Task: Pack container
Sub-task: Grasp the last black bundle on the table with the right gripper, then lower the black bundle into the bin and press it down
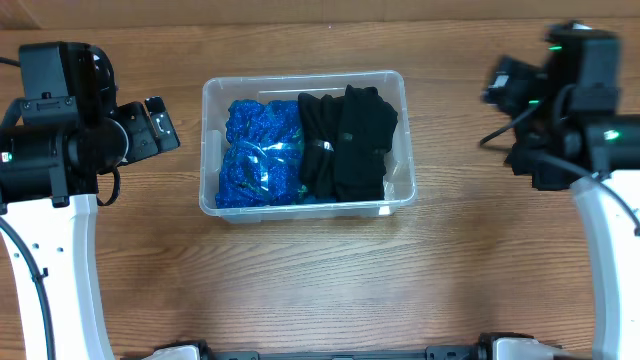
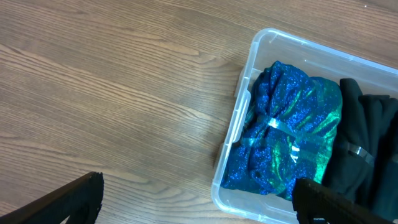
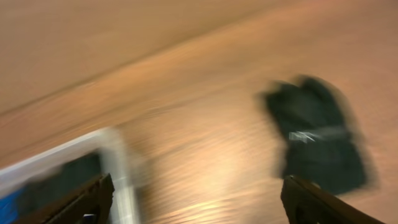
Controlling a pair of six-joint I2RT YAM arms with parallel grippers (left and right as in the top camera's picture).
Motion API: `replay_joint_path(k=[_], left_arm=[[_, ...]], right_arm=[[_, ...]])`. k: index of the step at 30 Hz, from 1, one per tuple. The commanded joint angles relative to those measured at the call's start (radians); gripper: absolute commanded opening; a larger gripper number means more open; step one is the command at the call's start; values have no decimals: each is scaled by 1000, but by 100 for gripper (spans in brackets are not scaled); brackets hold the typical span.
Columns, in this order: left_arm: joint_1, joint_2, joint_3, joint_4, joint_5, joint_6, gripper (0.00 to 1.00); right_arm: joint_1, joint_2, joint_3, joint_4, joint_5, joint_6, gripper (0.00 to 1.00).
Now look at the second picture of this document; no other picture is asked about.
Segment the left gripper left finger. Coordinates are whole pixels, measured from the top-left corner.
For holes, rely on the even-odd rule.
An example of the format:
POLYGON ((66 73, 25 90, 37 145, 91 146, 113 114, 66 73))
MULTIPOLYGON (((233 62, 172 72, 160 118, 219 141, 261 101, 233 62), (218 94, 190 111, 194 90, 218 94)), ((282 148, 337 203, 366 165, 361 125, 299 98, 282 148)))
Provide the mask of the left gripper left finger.
POLYGON ((89 172, 1 217, 1 224, 94 224, 102 207, 104 179, 89 172))

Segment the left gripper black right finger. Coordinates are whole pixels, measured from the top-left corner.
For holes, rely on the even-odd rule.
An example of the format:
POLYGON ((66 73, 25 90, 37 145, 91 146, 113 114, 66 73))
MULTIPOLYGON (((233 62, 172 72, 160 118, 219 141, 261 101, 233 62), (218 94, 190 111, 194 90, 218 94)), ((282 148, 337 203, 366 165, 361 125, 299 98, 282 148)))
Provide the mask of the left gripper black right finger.
POLYGON ((297 179, 292 205, 300 224, 393 224, 311 179, 297 179))

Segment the black taped garment front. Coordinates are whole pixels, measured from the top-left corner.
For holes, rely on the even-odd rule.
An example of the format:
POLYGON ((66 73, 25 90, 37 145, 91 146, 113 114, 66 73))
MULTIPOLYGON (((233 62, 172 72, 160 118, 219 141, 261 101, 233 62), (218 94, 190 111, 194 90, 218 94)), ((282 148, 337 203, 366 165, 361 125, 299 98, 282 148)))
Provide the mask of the black taped garment front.
POLYGON ((397 219, 397 99, 340 80, 341 121, 322 184, 386 220, 397 219))

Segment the blue sequin fabric bundle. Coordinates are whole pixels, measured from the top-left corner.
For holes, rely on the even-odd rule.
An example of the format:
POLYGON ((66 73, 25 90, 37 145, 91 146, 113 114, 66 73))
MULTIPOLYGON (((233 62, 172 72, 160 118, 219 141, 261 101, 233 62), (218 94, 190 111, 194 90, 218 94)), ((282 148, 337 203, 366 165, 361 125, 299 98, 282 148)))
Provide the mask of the blue sequin fabric bundle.
POLYGON ((251 94, 221 186, 292 200, 297 179, 323 179, 341 120, 340 88, 276 61, 258 76, 251 94))

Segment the clear plastic storage bin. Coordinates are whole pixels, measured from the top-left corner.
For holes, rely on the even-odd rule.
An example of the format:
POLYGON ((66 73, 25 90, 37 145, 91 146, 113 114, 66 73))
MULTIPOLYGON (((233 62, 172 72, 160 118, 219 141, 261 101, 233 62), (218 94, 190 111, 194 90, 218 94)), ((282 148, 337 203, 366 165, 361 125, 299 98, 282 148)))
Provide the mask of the clear plastic storage bin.
POLYGON ((264 223, 397 221, 397 70, 273 28, 253 38, 211 187, 264 223))

